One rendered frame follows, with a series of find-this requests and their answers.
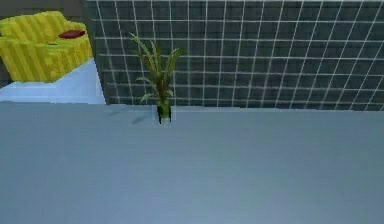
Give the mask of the dark red cushion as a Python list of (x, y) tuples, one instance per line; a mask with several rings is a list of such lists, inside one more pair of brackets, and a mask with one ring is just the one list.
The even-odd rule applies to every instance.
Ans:
[(85, 34), (84, 30), (68, 30), (59, 35), (62, 39), (76, 39)]

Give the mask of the green houseplant in black pot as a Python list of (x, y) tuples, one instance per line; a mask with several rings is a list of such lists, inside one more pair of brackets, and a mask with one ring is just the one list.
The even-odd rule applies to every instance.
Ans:
[(137, 81), (146, 82), (152, 88), (150, 93), (145, 93), (141, 97), (140, 102), (155, 98), (158, 122), (162, 123), (163, 119), (172, 121), (170, 97), (173, 97), (174, 93), (170, 89), (170, 83), (178, 59), (182, 55), (182, 50), (180, 48), (173, 49), (166, 62), (163, 62), (161, 48), (155, 42), (150, 41), (151, 48), (148, 48), (138, 35), (131, 33), (130, 36), (131, 40), (138, 45), (138, 57), (151, 74), (150, 78), (147, 76), (137, 78)]

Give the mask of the yellow striped sofa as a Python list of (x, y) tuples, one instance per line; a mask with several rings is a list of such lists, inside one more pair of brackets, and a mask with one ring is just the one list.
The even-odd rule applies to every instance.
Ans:
[[(68, 30), (84, 30), (62, 39)], [(55, 82), (93, 57), (84, 23), (69, 21), (60, 11), (0, 20), (0, 58), (13, 81)]]

